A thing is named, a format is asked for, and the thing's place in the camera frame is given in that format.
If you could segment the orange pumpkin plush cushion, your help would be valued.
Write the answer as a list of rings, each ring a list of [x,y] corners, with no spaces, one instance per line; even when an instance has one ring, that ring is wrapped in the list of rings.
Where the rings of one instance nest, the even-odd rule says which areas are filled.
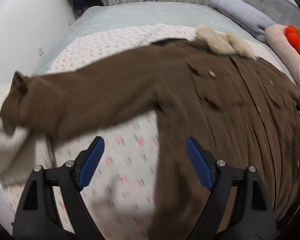
[[[300,29],[288,25],[285,28],[285,37],[287,38],[290,45],[299,53],[300,55]]]

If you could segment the cream white folded garment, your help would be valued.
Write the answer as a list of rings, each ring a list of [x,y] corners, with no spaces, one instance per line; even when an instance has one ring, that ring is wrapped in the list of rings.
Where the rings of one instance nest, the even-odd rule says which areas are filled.
[[[0,110],[10,84],[0,85]],[[50,140],[44,134],[11,127],[0,117],[0,183],[7,186],[25,183],[36,165],[51,168],[55,162]]]

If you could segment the pink pillow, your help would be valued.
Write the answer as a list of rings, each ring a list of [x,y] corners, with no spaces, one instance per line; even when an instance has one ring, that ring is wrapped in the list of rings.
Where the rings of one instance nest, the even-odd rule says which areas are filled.
[[[274,24],[266,27],[264,35],[271,49],[277,54],[280,60],[285,64],[291,76],[296,83],[299,82],[300,55],[290,45],[285,37],[286,26]]]

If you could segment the light grey bed cover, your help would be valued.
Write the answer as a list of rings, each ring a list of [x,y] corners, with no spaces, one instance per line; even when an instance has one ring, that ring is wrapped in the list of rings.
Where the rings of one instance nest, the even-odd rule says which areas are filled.
[[[269,46],[258,42],[229,18],[206,6],[171,2],[88,9],[43,57],[34,74],[76,70],[115,53],[165,38],[192,40],[195,28],[201,24],[246,40],[256,56],[273,64],[293,82],[297,81]]]

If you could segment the grey quilted headboard pillow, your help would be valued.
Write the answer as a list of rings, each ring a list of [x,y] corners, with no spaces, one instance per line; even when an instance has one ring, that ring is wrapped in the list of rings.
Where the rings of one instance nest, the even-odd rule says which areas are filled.
[[[300,29],[300,9],[289,0],[242,0],[255,7],[275,23]]]

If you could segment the folded lavender grey blanket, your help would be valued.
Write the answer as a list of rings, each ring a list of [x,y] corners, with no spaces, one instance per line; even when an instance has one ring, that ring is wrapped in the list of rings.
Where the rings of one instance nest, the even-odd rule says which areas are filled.
[[[209,7],[230,18],[262,43],[266,43],[266,27],[275,24],[269,16],[241,0],[210,0]]]

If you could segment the brown coat with fur collar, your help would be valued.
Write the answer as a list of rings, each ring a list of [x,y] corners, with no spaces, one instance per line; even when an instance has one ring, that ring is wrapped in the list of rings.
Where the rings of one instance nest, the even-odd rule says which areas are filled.
[[[196,39],[156,42],[73,72],[15,73],[0,115],[56,139],[154,109],[160,157],[149,239],[185,239],[208,198],[185,152],[194,137],[216,159],[257,168],[276,222],[300,204],[300,86],[261,58],[215,54]]]

